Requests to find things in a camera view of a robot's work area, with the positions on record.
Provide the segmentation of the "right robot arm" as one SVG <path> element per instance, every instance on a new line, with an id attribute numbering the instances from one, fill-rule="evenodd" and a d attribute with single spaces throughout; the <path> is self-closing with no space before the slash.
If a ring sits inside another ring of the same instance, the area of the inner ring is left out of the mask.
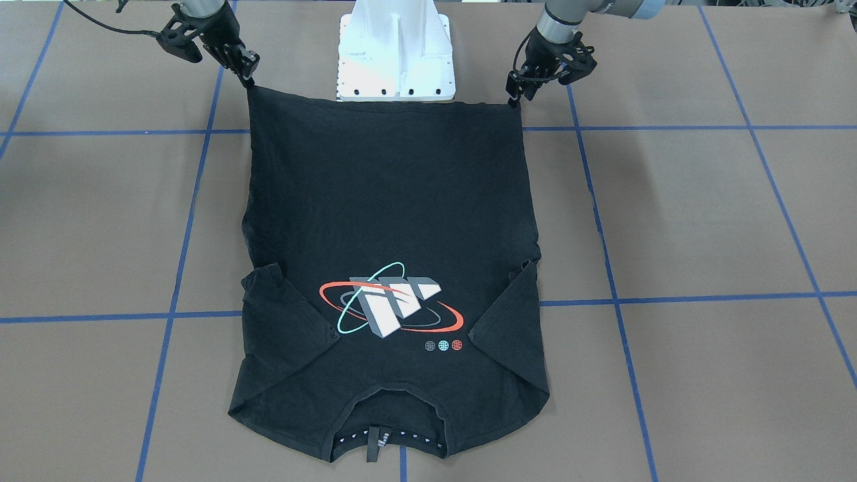
<path id="1" fill-rule="evenodd" d="M 190 36 L 198 37 L 206 52 L 229 70 L 245 88 L 253 88 L 253 74 L 260 56 L 240 37 L 240 24 L 228 1 L 179 1 L 174 9 Z"/>

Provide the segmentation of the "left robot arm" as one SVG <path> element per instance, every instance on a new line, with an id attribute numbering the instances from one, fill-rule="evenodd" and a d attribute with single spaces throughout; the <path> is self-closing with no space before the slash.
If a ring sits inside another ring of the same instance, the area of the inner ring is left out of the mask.
<path id="1" fill-rule="evenodd" d="M 665 5 L 665 1 L 546 1 L 535 27 L 518 46 L 506 77 L 509 106 L 533 100 L 549 82 L 568 86 L 593 72 L 597 67 L 594 48 L 582 42 L 579 30 L 588 13 L 651 19 Z"/>

